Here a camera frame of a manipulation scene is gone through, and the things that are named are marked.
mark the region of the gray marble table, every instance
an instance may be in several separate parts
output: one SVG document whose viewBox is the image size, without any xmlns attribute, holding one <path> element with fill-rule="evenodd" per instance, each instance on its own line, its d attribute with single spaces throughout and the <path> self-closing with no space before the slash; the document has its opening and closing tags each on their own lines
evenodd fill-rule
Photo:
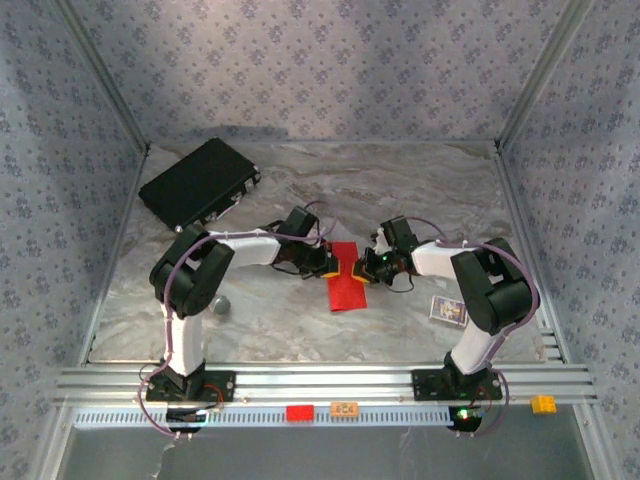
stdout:
<svg viewBox="0 0 640 480">
<path fill-rule="evenodd" d="M 195 146 L 153 146 L 142 173 L 144 184 Z M 492 167 L 492 145 L 444 143 L 234 144 L 260 166 L 262 181 L 215 230 L 247 230 L 284 218 L 295 205 L 331 201 L 339 212 L 331 240 L 369 245 L 380 222 L 398 214 L 438 223 L 451 238 L 513 242 L 509 215 Z M 326 225 L 328 212 L 320 211 Z M 433 232 L 415 225 L 420 238 Z M 123 246 L 100 316 L 90 360 L 157 360 L 163 351 L 160 306 L 148 275 L 174 239 L 136 198 Z M 394 287 L 405 287 L 398 277 Z M 208 361 L 438 361 L 461 331 L 429 319 L 433 295 L 461 299 L 455 282 L 415 279 L 411 293 L 384 286 L 366 289 L 368 308 L 329 311 L 322 279 L 301 280 L 269 267 L 227 273 L 219 293 L 232 304 L 229 314 L 203 316 Z M 540 361 L 537 323 L 511 336 L 498 358 Z"/>
</svg>

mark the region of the red fabric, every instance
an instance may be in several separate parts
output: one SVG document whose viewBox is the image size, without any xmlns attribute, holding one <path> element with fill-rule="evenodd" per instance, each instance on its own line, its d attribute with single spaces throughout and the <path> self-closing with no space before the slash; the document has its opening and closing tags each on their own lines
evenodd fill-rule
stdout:
<svg viewBox="0 0 640 480">
<path fill-rule="evenodd" d="M 335 242 L 331 251 L 340 260 L 340 274 L 327 279 L 329 308 L 332 312 L 367 308 L 364 284 L 351 276 L 358 260 L 358 246 L 355 242 Z"/>
<path fill-rule="evenodd" d="M 315 409 L 313 405 L 287 406 L 287 422 L 313 422 Z"/>
</svg>

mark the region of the small card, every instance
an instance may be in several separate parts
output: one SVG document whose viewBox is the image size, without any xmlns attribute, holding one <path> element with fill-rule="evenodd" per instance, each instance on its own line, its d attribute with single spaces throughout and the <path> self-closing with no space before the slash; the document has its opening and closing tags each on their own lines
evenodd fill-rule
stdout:
<svg viewBox="0 0 640 480">
<path fill-rule="evenodd" d="M 466 327 L 467 323 L 469 323 L 469 314 L 463 302 L 438 295 L 434 295 L 431 300 L 431 313 L 429 316 L 435 320 L 447 322 L 461 328 Z"/>
</svg>

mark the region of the patterned wallpaper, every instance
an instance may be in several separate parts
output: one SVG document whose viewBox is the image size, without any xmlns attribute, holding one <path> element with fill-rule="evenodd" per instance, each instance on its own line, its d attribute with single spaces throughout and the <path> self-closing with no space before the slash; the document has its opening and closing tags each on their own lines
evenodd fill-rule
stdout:
<svg viewBox="0 0 640 480">
<path fill-rule="evenodd" d="M 640 3 L 596 2 L 508 152 L 576 361 L 640 478 Z"/>
<path fill-rule="evenodd" d="M 73 0 L 146 137 L 486 139 L 565 0 Z"/>
<path fill-rule="evenodd" d="M 141 155 L 46 2 L 0 2 L 0 478 L 75 364 Z"/>
</svg>

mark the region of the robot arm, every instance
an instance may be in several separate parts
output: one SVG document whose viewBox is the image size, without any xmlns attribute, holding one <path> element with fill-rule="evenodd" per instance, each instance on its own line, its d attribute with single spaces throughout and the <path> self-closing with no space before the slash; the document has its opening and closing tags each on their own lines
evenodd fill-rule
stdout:
<svg viewBox="0 0 640 480">
<path fill-rule="evenodd" d="M 420 244 L 404 217 L 381 224 L 354 265 L 353 277 L 368 283 L 393 283 L 401 272 L 438 275 L 455 279 L 471 321 L 458 344 L 445 358 L 448 388 L 466 390 L 465 383 L 477 383 L 496 350 L 505 329 L 522 321 L 531 309 L 531 290 L 522 273 L 499 255 L 475 248 L 442 248 L 436 241 Z M 515 257 L 502 238 L 489 245 Z"/>
<path fill-rule="evenodd" d="M 164 303 L 164 290 L 169 275 L 180 258 L 196 242 L 214 235 L 222 237 L 205 243 L 190 256 L 190 262 L 178 270 L 171 285 L 170 302 L 177 319 L 171 322 L 173 351 L 163 375 L 185 397 L 195 395 L 193 377 L 204 368 L 202 352 L 202 319 L 198 317 L 214 299 L 218 287 L 229 268 L 248 265 L 275 265 L 291 262 L 302 278 L 330 277 L 339 273 L 338 259 L 331 254 L 327 243 L 290 241 L 260 236 L 273 232 L 295 237 L 307 237 L 318 219 L 305 209 L 296 207 L 284 221 L 276 221 L 262 228 L 244 232 L 244 238 L 224 238 L 225 234 L 210 232 L 198 225 L 189 225 L 176 238 L 158 261 L 149 277 L 156 299 Z"/>
</svg>

